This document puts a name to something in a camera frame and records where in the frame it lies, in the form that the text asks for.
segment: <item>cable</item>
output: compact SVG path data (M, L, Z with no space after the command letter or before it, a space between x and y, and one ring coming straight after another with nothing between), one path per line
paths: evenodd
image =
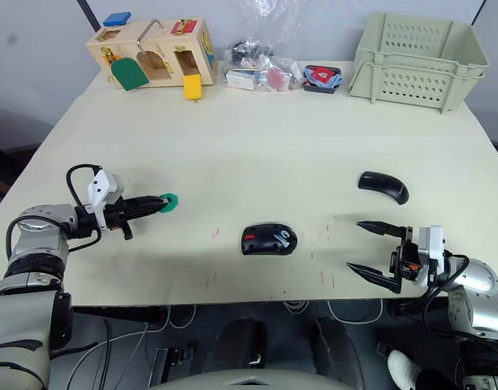
M427 290L417 299L412 299L410 301L399 304L400 311L404 311L407 309L413 309L417 306L425 304L427 302L427 298L433 293L434 288L428 287Z
M132 354L131 354L131 355L129 355L129 359L128 359L128 361L126 362L126 366L124 366L124 369L122 370L122 374L120 374L119 380L117 380L117 383L116 383L116 384L115 384L115 386L113 387L113 390L115 390L115 389L119 386L120 381L122 380L122 378L123 378L123 377L124 377L124 375L126 374L126 371L128 370L129 365L131 364L131 362L132 362L132 360L133 360L133 357L135 356L135 353L136 353L136 351L138 350L138 347L140 347L140 346L141 346L141 343L142 343L142 341L143 341L143 339L144 339L145 333L148 331L148 326L149 326L149 324L147 323L147 324L145 325L144 331L143 331L143 332L142 332L142 334L141 334L141 337L138 339L138 342L136 343L135 348L134 348L134 349L133 349L133 351L132 351Z
M74 165L73 167L71 167L68 171L67 171L67 186L68 186L68 190L70 191L70 194L71 196L73 197L73 200L76 201L76 204L84 211L86 212L86 209L83 207L83 204L81 203L79 197L77 196L77 193L75 191L75 189L73 188L73 184L71 183L71 174L74 172L74 171L77 171L78 169L81 169L81 168L91 168L93 170L93 173L96 174L96 170L100 170L101 167L98 166L98 165L94 165L94 164L79 164L79 165Z
M92 25L93 31L94 32L99 31L101 25L99 24L99 21L95 17L95 14L93 13L92 8L89 6L88 2L86 0L77 0L77 3L79 3L79 7L83 11L84 16L86 16L86 19Z
M175 325L171 319L169 318L169 324L174 328L174 329L185 329L189 325L191 325L194 321L194 318L197 315L197 306L193 305L193 315L191 316L191 319L185 324L185 325Z
M472 26L474 26L474 24L476 23L476 20L478 20L478 17L479 17L479 14L480 12L482 11L483 7L485 7L485 3L487 2L487 0L483 0L482 1L482 4L479 6L479 9L478 9L478 12L476 12L476 15L474 16L474 19L472 22L470 22L470 24Z
M95 370L95 376L93 377L92 390L95 388L95 383L97 382L97 377L99 375L99 369L101 368L103 356L104 356L104 350L101 351L101 355L99 356L99 364L97 364L97 369Z
M106 357L104 358L104 367L102 368L101 380L99 381L99 390L104 389L106 383L106 377L108 376L108 369L110 368L111 359L111 326L107 319L102 319L104 326L106 327Z
M167 318L166 318L166 322L159 328L159 329L155 329L153 331L147 331L146 333L159 333L161 331L163 331L167 325L169 324L169 316L171 315L171 307L168 306L167 307ZM131 337L131 336L137 336L137 335L141 335L142 333L144 333L144 331L134 331L132 333L126 333L124 335L121 335L121 336L117 336L117 337L114 337L112 339L110 339L110 343L114 342L114 341L117 341L117 340L121 340L123 338L126 338L126 337ZM73 367L73 369L71 370L71 373L70 373L70 376L68 377L68 381L67 381L67 390L69 390L70 388L70 384L71 384L71 381L73 380L73 377L75 376L76 372L77 372L77 369L79 369L80 365L82 364L82 362L84 360L86 360L86 358L96 349L99 349L101 348L103 345L106 345L107 342L106 341L103 341L97 345L95 345L93 348L91 348L87 353L85 353L80 359L79 361L76 363L76 365Z
M97 342L93 342L92 344L83 345L81 347L69 348L69 349L61 349L59 351L53 351L50 353L50 360L54 360L55 358L60 358L61 356L70 355L72 353L79 353L87 351L90 348L93 348L97 345Z
M439 329L439 328L431 328L429 325L429 321L427 320L427 311L429 310L429 306L431 303L435 300L435 298L440 294L442 291L444 291L448 286L450 286L454 280L458 276L461 275L461 273L469 266L470 260L467 256L464 254L452 254L453 257L455 258L463 258L463 263L461 266L457 269L457 271L449 278L446 280L444 284L439 286L427 299L426 304L424 305L424 310L422 312L422 321L424 323L424 327L431 333L436 334L437 336L458 336L458 337L463 337L466 339L471 339L474 341L477 341L479 344L483 345L485 348L490 349L491 351L495 352L498 354L498 346L494 344L494 342L489 342L487 340L484 340L480 336L476 336L472 333L467 333L463 331L455 331L453 329Z
M454 384L458 386L458 366L461 363L461 357L458 358L457 364L454 366Z
M88 211L86 211L86 208L83 206L82 202L80 201L79 196L77 195L77 192L73 188L73 183L71 182L71 174L74 171L76 171L78 169L81 169L81 168L91 168L93 170L93 174L97 174L97 172L101 169L101 167L98 166L98 165L94 165L94 164L79 164L79 165L75 165L75 166L71 167L67 171L67 186L68 186L68 190L70 191L70 194L73 197L73 200L76 202L76 204L79 206L79 208L83 212L85 212L86 214L88 214ZM82 245L76 246L75 248L70 248L68 250L68 252L69 253L75 252L77 250L88 248L89 246L97 244L101 240L102 233L101 233L101 229L99 229L98 227L95 229L95 231L97 232L97 237L95 238L95 240L93 240L93 241L91 241L91 242L89 242L87 244L82 244Z
M336 316L336 314L333 312L333 309L331 308L330 301L327 301L327 304L328 304L328 309L330 310L331 316L334 319L336 319L337 321L339 321L340 323L346 323L348 325L368 325L370 323L376 323L377 321L379 321L380 317L382 317L382 313L384 312L384 302L381 299L380 300L380 312L375 318L373 318L369 321L348 321L348 320L341 319L341 318Z
M290 314L301 314L303 313L310 301L284 301L283 306Z
M6 229L6 237L5 237L5 248L6 248L6 257L10 260L12 255L12 232L14 231L14 227L17 223L27 220L27 219L38 219L40 221L48 222L59 228L63 233L67 236L70 235L70 228L66 225L59 223L52 218L43 217L41 215L22 215L12 222L9 223L8 228Z
M95 231L97 232L97 238L95 238L95 240L93 240L92 242L89 242L88 244L83 244L83 245L76 246L75 248L70 248L68 250L68 252L69 253L75 252L76 250L88 248L89 246L97 244L101 240L102 233L101 233L101 229L98 229L98 228L95 229Z
M331 368L332 368L333 372L337 372L336 364L334 363L333 357L330 353L330 351L331 351L330 345L328 345L327 339L324 337L324 334L323 334L323 328L321 327L321 324L319 323L319 321L317 319L315 319L315 323L317 324L317 328L319 329L319 335L321 336L321 341L323 342L324 348L326 349L328 361L330 362Z

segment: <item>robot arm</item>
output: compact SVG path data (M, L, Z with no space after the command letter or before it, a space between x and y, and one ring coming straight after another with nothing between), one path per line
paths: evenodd
M97 242L102 233L116 228L130 239L129 219L153 214L170 202L159 197L124 200L119 178L97 168L89 186L89 205L35 206L9 227L9 262L0 281L1 390L47 389L50 351L71 338L71 296L63 291L67 257L73 251L68 240L90 237L96 230ZM11 250L16 224L21 235Z
M349 263L349 267L369 282L395 293L401 291L403 279L427 287L426 294L408 302L408 306L411 309L422 307L422 319L428 330L457 338L466 369L464 388L498 389L496 273L485 262L446 251L440 226L421 227L416 245L412 242L411 227L396 227L378 221L363 221L357 225L369 232L399 237L401 245L392 253L390 272L393 277L384 276L368 266ZM448 294L451 329L433 329L427 322L427 309L440 292Z

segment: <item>person's foot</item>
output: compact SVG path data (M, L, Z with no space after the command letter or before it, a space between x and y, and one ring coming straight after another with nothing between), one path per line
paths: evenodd
M394 349L388 354L388 369L393 382L400 390L415 390L422 368L409 360L401 351Z

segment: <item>wall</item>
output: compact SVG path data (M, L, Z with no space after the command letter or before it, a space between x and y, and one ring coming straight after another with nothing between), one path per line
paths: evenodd
M476 85L466 101L487 135L498 141L498 0L487 0L474 30L491 66L485 79Z
M84 92L92 34L75 0L0 0L0 148L42 142Z
M240 12L240 1L90 0L89 3L99 21L117 11L131 11L132 20L204 16L219 52L231 41L246 36L249 26ZM301 0L298 26L288 52L299 59L353 59L371 12L470 22L480 3L481 0ZM98 72L97 64L84 47L92 35L93 30L76 0L0 0L0 148L41 142L84 92Z

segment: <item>green object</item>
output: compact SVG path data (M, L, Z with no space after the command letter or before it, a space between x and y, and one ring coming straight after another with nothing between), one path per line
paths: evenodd
M178 206L178 197L174 193L164 193L159 196L161 199L169 200L169 204L160 210L161 213L173 211Z
M149 83L144 71L132 58L120 58L111 64L113 76L127 91Z
M472 27L373 14L353 63L349 96L456 109L489 66Z

